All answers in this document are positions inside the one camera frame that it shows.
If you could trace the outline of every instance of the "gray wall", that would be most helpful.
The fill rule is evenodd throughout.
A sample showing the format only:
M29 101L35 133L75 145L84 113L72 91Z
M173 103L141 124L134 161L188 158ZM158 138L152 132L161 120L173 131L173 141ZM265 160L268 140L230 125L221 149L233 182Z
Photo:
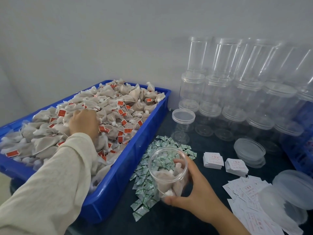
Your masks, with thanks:
M28 114L21 98L11 86L0 66L0 126Z
M173 90L175 108L188 36L310 43L312 7L313 0L0 0L0 63L30 110L119 77Z

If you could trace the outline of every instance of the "floor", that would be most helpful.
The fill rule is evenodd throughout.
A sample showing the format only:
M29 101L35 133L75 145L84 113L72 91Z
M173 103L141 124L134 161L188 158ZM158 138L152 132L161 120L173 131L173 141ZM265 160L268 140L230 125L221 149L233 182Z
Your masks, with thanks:
M9 189L10 180L11 179L9 177L0 173L0 205L11 197Z

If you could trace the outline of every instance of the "person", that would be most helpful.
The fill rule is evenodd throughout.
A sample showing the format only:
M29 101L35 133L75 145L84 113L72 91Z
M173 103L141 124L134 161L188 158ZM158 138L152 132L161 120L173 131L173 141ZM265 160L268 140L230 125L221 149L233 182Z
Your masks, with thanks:
M1 235L64 234L78 217L98 157L93 144L99 131L96 112L74 112L69 128L71 136L57 153L1 205ZM196 164L187 159L194 184L190 196L169 196L164 202L190 211L222 235L249 234L219 200Z

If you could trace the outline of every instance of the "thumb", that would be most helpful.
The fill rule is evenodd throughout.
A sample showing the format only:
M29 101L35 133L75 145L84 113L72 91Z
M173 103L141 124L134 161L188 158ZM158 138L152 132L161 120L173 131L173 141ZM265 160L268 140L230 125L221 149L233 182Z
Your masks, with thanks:
M175 206L181 209L188 210L189 208L189 198L180 196L167 196L164 198L164 202L167 205Z

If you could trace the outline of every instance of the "blue plastic tray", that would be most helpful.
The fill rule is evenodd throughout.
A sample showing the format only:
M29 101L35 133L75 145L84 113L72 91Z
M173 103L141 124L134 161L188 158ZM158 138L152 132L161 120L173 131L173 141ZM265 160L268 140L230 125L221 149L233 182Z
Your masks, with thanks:
M284 136L280 144L295 169L313 178L313 103L307 102L294 120L303 126L303 134Z
M120 154L104 179L100 182L95 192L88 195L83 203L80 216L84 217L90 223L99 223L107 218L112 212L113 208L119 201L129 178L136 169L142 155L168 112L167 102L171 91L158 87L156 87L155 90L158 92L164 92L166 96L165 99L156 106L155 110L151 113L135 136L129 141L126 148ZM74 95L75 94L40 110L45 110L51 106L56 107L63 101L69 101ZM1 127L0 136L3 137L11 129L18 131L24 120L31 121L33 115L37 114L40 110ZM7 158L2 154L0 154L0 172L11 178L20 178L24 181L35 173L32 168L26 167L22 163L15 162L13 159Z

